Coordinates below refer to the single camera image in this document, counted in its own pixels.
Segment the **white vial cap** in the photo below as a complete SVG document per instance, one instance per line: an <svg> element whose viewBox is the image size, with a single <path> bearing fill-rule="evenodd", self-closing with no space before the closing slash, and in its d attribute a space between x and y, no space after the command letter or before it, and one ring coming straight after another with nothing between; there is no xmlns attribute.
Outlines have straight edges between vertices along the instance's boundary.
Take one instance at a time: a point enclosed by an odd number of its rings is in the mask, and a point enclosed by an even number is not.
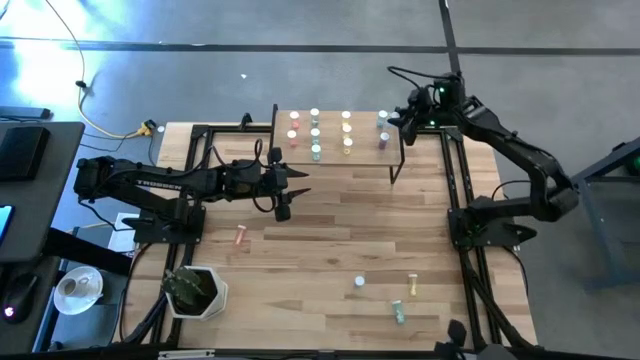
<svg viewBox="0 0 640 360"><path fill-rule="evenodd" d="M356 284L357 287L361 287L364 285L364 276L356 276L356 279L354 280L354 283Z"/></svg>

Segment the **plant pot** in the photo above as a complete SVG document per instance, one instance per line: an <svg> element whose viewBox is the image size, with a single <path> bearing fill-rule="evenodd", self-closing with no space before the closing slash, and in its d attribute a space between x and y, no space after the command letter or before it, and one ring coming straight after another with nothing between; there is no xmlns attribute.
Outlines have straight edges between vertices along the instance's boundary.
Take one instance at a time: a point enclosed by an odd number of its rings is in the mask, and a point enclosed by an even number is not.
<svg viewBox="0 0 640 360"><path fill-rule="evenodd" d="M171 314L173 315L173 317L178 319L196 319L196 320L204 321L221 314L224 311L225 307L227 306L227 295L228 295L228 289L229 289L229 286L227 286L227 283L222 281L218 273L216 273L210 267L195 266L195 265L187 265L185 267L198 274L204 272L207 275L210 275L211 279L213 280L213 284L217 290L217 294L213 298L209 306L205 310L203 310L200 315L187 315L181 312L179 306L176 306L173 296L165 292L164 295L167 297L167 300L169 302L169 308L171 308Z"/></svg>

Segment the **potted plant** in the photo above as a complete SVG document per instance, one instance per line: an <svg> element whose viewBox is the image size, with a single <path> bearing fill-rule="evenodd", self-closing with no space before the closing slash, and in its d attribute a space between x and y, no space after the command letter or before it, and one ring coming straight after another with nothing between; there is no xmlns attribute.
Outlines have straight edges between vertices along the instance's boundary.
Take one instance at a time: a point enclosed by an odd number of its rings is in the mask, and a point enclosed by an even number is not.
<svg viewBox="0 0 640 360"><path fill-rule="evenodd" d="M162 290L173 317L206 320L227 306L227 284L210 267L181 266L165 271Z"/></svg>

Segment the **yellow cable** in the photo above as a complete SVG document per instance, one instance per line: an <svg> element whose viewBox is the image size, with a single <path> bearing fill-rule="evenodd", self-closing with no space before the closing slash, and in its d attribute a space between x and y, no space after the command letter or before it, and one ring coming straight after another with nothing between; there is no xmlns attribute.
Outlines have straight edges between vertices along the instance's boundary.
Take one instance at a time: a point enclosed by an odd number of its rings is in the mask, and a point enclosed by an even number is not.
<svg viewBox="0 0 640 360"><path fill-rule="evenodd" d="M51 3L49 2L49 0L45 0L47 5L49 5L49 7L51 8L51 10L53 10L53 12L56 14L56 16L58 17L58 19L60 19L60 21L62 22L62 25L64 25L65 28L67 28L67 31L69 32L69 35L71 35L71 37L73 38L73 41L76 43L76 46L78 47L78 52L80 53L80 58L82 59L82 76L80 78L80 80L82 81L83 84L85 84L84 86L86 86L86 83L84 82L84 74L85 74L85 62L84 62L84 54L82 53L82 49L80 48L80 44L78 43L78 39L76 39L76 36L73 34L73 31L71 31L71 29L69 28L69 25L67 25L67 23L64 21L64 19L62 18L62 16L60 16L60 14L58 13L58 11L56 10L56 8L53 7L53 5L51 5ZM84 111L82 111L82 103L84 102L84 96L82 96L82 87L78 86L78 112L80 112L80 115L82 116L82 118L87 122L87 124L91 125L91 127L93 127L94 129L100 131L101 133L115 138L115 139L130 139L133 137L137 137L140 136L138 131L135 131L131 134L127 134L127 135L118 135L118 134L113 134L108 132L107 130L101 128L100 126L96 125L93 123L93 121L89 120L89 117L84 113Z"/></svg>

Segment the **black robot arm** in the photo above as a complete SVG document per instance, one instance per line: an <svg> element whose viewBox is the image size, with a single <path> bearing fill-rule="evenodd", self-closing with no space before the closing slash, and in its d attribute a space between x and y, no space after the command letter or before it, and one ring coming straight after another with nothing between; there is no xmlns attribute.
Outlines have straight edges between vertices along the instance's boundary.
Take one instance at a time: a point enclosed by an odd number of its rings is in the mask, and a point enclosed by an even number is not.
<svg viewBox="0 0 640 360"><path fill-rule="evenodd" d="M531 181L529 197L501 201L478 197L469 204L460 224L482 228L497 218L526 215L556 221L577 206L577 192L558 161L547 151L520 139L517 132L505 129L475 96L466 97L460 74L429 77L435 78L434 84L414 90L408 99L409 106L396 108L400 118L389 120L400 128L404 141L413 145L420 127L454 126L469 138L489 144L523 169ZM549 186L550 180L555 186Z"/></svg>
<svg viewBox="0 0 640 360"><path fill-rule="evenodd" d="M285 221L291 217L289 204L292 199L309 190L286 193L289 186L287 179L307 174L295 171L285 163L281 164L279 148L271 149L268 158L267 165L262 165L256 157L254 160L234 160L230 164L209 169L200 168L201 162L188 171L147 166L108 156L80 159L74 191L79 201L92 203L96 199L111 197L153 215L129 220L127 224L134 228L158 221L166 228L188 229L194 225L194 221L202 220L200 215L203 214L199 213L198 205L201 201L216 202L222 199L253 199L261 211L274 211L277 221ZM176 190L186 196L166 199L142 187ZM272 201L269 209L260 207L255 201L265 197Z"/></svg>

